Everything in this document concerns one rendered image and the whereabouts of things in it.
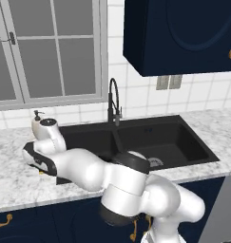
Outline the black double sink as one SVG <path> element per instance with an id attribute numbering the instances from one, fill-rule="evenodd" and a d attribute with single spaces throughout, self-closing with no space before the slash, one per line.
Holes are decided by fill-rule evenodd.
<path id="1" fill-rule="evenodd" d="M 219 158 L 179 116 L 62 125 L 68 149 L 86 148 L 105 161 L 135 151 L 150 161 L 152 171 L 215 162 Z"/>

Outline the black spring tap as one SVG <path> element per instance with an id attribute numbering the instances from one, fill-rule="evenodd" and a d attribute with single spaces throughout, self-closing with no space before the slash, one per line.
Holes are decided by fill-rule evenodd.
<path id="1" fill-rule="evenodd" d="M 109 123 L 115 123 L 116 126 L 119 126 L 121 118 L 122 107 L 120 106 L 119 89 L 116 80 L 111 78 L 109 81 L 108 91 L 107 121 Z"/>

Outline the white soap dispenser black pump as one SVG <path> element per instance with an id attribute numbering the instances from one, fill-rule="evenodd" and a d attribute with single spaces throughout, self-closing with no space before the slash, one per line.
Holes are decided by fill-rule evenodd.
<path id="1" fill-rule="evenodd" d="M 45 129 L 41 124 L 42 118 L 40 117 L 41 112 L 38 110 L 34 111 L 34 119 L 31 121 L 31 129 L 34 137 L 38 140 L 43 140 L 45 138 Z"/>

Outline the grey framed window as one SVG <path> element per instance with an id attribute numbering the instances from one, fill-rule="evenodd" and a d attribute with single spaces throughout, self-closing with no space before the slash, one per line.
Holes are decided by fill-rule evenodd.
<path id="1" fill-rule="evenodd" d="M 107 91 L 107 0 L 0 0 L 0 110 L 101 103 Z"/>

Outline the navy base cupboard drawer front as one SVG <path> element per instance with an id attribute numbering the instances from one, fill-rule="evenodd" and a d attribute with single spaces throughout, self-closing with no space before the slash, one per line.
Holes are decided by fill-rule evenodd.
<path id="1" fill-rule="evenodd" d="M 0 213 L 0 223 L 7 214 L 12 221 L 0 228 L 0 243 L 59 243 L 50 206 Z"/>

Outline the grey wall outlet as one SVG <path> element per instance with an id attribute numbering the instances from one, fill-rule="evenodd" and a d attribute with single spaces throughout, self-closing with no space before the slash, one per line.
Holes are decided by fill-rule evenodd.
<path id="1" fill-rule="evenodd" d="M 168 76 L 159 76 L 157 79 L 157 90 L 167 90 L 168 89 L 168 83 L 169 83 L 169 77 Z"/>
<path id="2" fill-rule="evenodd" d="M 170 89 L 179 89 L 181 87 L 182 84 L 182 79 L 183 79 L 183 75 L 172 75 L 170 77 L 170 83 L 169 83 L 169 88 Z"/>

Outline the navy wall cupboard door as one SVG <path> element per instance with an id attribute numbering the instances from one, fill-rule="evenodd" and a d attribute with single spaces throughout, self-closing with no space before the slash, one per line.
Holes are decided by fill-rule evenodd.
<path id="1" fill-rule="evenodd" d="M 125 0 L 124 50 L 144 77 L 231 71 L 231 0 Z"/>

